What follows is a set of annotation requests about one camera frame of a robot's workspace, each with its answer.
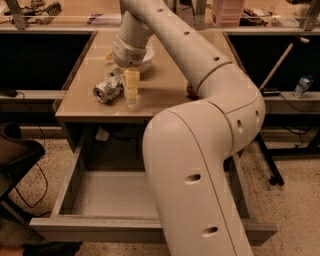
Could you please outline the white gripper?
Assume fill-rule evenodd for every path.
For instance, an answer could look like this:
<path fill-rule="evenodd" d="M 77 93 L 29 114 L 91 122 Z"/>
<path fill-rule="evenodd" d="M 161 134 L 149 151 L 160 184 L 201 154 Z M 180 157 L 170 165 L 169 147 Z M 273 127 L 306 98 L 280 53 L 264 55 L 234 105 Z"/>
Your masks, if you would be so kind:
<path fill-rule="evenodd" d="M 147 40 L 143 39 L 140 46 L 133 46 L 116 35 L 112 51 L 109 51 L 104 59 L 105 64 L 112 64 L 115 61 L 118 66 L 127 68 L 124 71 L 124 95 L 128 105 L 134 105 L 137 101 L 140 72 L 136 67 L 143 62 L 146 55 L 146 44 Z"/>

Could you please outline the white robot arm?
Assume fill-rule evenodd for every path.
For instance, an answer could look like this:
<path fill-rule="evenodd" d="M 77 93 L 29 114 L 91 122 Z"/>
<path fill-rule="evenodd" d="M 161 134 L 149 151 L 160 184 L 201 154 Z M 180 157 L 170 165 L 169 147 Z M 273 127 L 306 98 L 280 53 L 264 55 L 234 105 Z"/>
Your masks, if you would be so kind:
<path fill-rule="evenodd" d="M 196 95 L 155 115 L 143 137 L 146 176 L 171 256 L 254 256 L 223 163 L 259 133 L 260 91 L 164 0 L 119 1 L 114 61 L 141 65 L 156 36 Z"/>

